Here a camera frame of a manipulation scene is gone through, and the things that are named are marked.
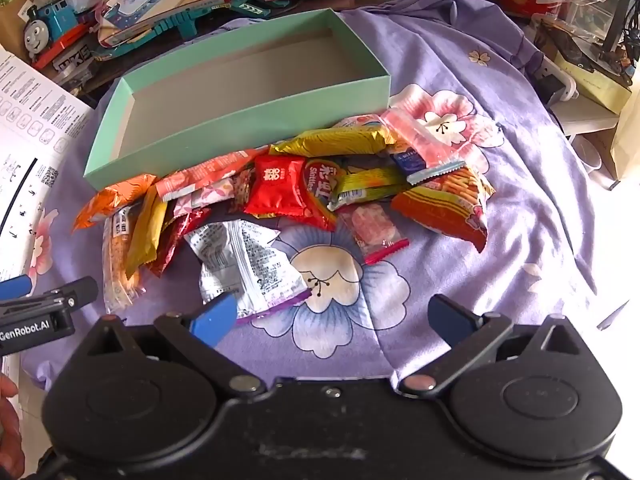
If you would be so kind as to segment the person's left hand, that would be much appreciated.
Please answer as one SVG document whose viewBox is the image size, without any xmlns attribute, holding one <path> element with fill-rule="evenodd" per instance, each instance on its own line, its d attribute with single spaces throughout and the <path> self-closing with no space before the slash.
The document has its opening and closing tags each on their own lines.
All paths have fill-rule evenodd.
<svg viewBox="0 0 640 480">
<path fill-rule="evenodd" d="M 1 375 L 1 467 L 12 479 L 19 479 L 25 470 L 20 419 L 10 400 L 18 393 L 17 385 Z"/>
</svg>

